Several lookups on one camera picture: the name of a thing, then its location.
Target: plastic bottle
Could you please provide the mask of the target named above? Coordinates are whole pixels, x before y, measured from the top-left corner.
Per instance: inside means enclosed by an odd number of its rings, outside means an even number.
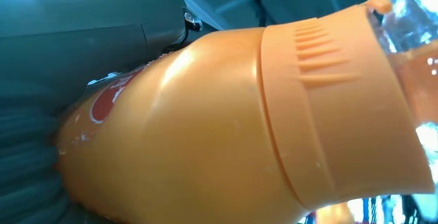
[[[384,15],[378,38],[402,83],[433,166],[438,158],[438,4],[435,0],[391,2],[393,9]]]
[[[116,78],[57,136],[71,196],[133,224],[290,224],[354,198],[433,192],[404,68],[437,49],[385,53],[394,25],[372,9],[391,3],[219,31]]]

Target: bottle label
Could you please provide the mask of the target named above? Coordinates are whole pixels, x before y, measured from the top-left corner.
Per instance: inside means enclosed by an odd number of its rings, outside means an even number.
[[[100,92],[90,108],[90,119],[93,123],[101,124],[106,119],[119,95],[144,68],[145,67],[140,67],[134,71],[120,75],[114,82]]]

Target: clear plastic bottle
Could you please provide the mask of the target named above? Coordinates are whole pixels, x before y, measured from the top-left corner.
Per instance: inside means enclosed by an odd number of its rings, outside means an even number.
[[[438,2],[391,0],[393,9],[375,25],[413,109],[417,134],[435,183],[438,175]]]

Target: plastic surface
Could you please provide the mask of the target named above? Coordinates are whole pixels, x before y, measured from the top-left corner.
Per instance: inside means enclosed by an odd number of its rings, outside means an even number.
[[[35,91],[19,85],[29,80],[60,101],[77,99],[89,81],[161,55],[184,34],[183,8],[184,0],[2,0],[0,73],[21,94]]]
[[[115,79],[57,136],[72,197],[134,224],[280,224],[432,192],[368,8],[219,31]]]

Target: red circle logo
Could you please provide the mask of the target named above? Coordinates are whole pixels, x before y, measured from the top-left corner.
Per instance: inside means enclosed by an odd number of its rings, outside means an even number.
[[[106,119],[119,95],[132,79],[143,70],[143,68],[144,67],[141,67],[132,72],[118,76],[114,82],[100,92],[90,109],[90,118],[92,122],[100,124]]]

